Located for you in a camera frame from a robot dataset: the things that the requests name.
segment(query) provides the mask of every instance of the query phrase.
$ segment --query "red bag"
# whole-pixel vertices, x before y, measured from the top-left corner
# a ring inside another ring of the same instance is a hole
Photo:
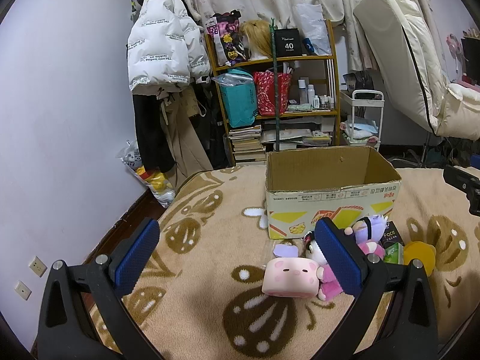
[[[264,116],[275,116],[275,86],[274,76],[270,71],[257,71],[253,74],[257,91],[258,113]],[[287,110],[289,90],[292,82],[290,73],[278,73],[278,99],[280,114]]]

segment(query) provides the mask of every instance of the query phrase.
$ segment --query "yellow round object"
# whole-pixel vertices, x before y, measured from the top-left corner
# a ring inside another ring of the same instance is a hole
[[[410,261],[419,259],[425,268],[427,276],[430,276],[435,268],[435,246],[421,241],[409,242],[403,249],[403,263],[407,266]]]

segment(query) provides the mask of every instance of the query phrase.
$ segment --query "electrical outlet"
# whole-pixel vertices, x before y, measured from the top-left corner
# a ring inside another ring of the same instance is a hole
[[[42,263],[42,261],[40,261],[40,259],[35,256],[35,258],[33,259],[33,261],[28,264],[28,266],[30,267],[30,269],[32,271],[34,271],[37,276],[39,276],[40,278],[43,276],[43,274],[45,273],[45,271],[47,270],[47,266]]]
[[[20,280],[18,281],[17,285],[15,286],[15,292],[18,293],[23,299],[28,300],[32,291],[23,284]]]

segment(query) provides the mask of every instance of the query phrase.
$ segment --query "green package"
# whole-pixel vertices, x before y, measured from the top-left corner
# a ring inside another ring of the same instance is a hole
[[[399,242],[385,249],[385,263],[403,264],[403,245]]]

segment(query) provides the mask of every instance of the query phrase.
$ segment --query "wall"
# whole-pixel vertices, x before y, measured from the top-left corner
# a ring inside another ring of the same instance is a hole
[[[456,35],[459,41],[463,37],[463,30],[474,27],[474,21],[461,0],[430,0],[433,17],[437,23],[440,39],[445,53],[447,74],[450,80],[457,78],[455,72],[455,59],[450,55],[445,40],[450,33]],[[340,82],[344,82],[342,75],[348,72],[346,33],[342,26],[334,29],[335,43],[337,44],[337,59]],[[385,86],[379,72],[373,72],[375,89],[386,94]],[[368,117],[380,121],[379,112],[373,111]],[[385,109],[383,114],[382,143],[388,145],[423,145],[427,136],[426,130],[414,123],[407,116],[393,108],[385,96]]]
[[[144,191],[115,158],[134,137],[130,10],[16,0],[0,24],[0,310],[28,349],[48,276],[28,268],[33,256],[82,263]]]

